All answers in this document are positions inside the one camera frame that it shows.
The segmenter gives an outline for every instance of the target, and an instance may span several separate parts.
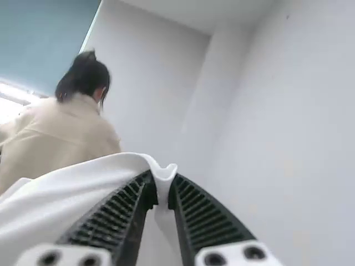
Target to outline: person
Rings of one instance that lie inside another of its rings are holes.
[[[55,98],[27,106],[0,125],[0,195],[22,177],[120,152],[115,130],[100,116],[109,88],[107,67],[94,51],[81,53],[58,83]]]

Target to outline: white cloth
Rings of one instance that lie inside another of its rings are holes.
[[[158,189],[159,208],[155,212],[155,221],[163,234],[156,230],[156,223],[148,213],[149,221],[146,221],[143,233],[143,237],[148,238],[141,245],[141,250],[146,248],[146,252],[139,255],[138,264],[141,261],[142,265],[180,265],[175,249],[177,240],[172,244],[172,239],[166,239],[176,238],[175,223],[167,202],[177,165],[160,168],[150,156],[133,153],[109,155],[53,171],[29,182],[21,181],[23,186],[7,196],[5,194],[0,203],[1,265],[13,265],[29,247],[55,242],[102,198],[148,169]],[[152,244],[157,252],[152,251]],[[157,261],[156,254],[162,251],[164,254]]]

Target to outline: ponytail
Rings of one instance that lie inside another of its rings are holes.
[[[79,54],[68,72],[59,81],[55,90],[58,102],[69,101],[75,93],[93,96],[97,88],[106,89],[101,96],[101,106],[110,87],[110,74],[107,67],[96,60],[95,51]]]

